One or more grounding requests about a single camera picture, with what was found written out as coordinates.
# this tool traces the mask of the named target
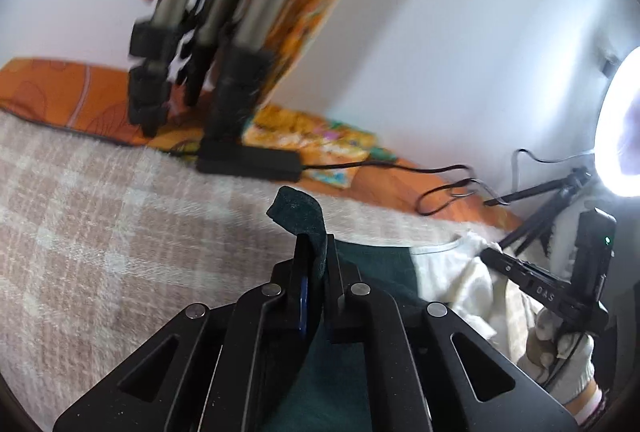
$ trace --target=metal rivet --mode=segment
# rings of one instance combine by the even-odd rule
[[[207,308],[202,304],[191,304],[187,309],[184,310],[184,314],[186,314],[189,318],[195,319],[204,316],[204,313],[207,312]]]
[[[432,317],[441,318],[447,314],[447,307],[440,302],[433,302],[427,306],[427,313]]]
[[[282,293],[282,288],[278,284],[265,284],[262,286],[262,294],[265,297],[275,297]]]
[[[359,297],[364,297],[371,293],[371,288],[368,284],[364,284],[364,282],[356,282],[353,286],[351,286],[351,292]]]

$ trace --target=gloved hand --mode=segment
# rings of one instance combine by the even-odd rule
[[[589,335],[582,336],[582,333],[569,333],[558,337],[561,324],[560,317],[546,308],[542,309],[536,316],[535,327],[529,331],[526,353],[518,360],[518,367],[544,386],[555,371],[552,366],[556,358],[566,360],[576,342],[580,340],[571,359],[550,386],[545,387],[551,396],[564,405],[581,394],[593,379],[593,338]]]

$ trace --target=small tripod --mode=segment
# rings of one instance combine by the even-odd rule
[[[524,238],[515,255],[524,252],[551,227],[555,218],[572,203],[590,180],[591,173],[582,167],[574,169],[564,179],[504,196],[504,201],[511,202],[557,190],[520,227],[498,243],[500,248],[504,250]],[[484,204],[495,206],[499,202],[492,199]],[[603,332],[609,319],[607,310],[600,303],[600,295],[609,270],[615,231],[616,219],[597,208],[580,215],[571,282],[491,248],[484,250],[480,258],[489,268],[507,276],[521,291],[561,317],[568,330],[598,335]]]

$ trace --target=white ring light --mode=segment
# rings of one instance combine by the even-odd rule
[[[623,174],[619,156],[625,115],[639,92],[640,47],[631,52],[613,77],[596,128],[596,170],[605,186],[622,197],[640,196],[640,174]]]

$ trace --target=white cloth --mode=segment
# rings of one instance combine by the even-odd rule
[[[488,323],[494,306],[494,286],[489,269],[478,255],[489,246],[499,250],[497,244],[468,233],[447,244],[410,250],[420,298],[449,304],[487,340],[497,334]]]

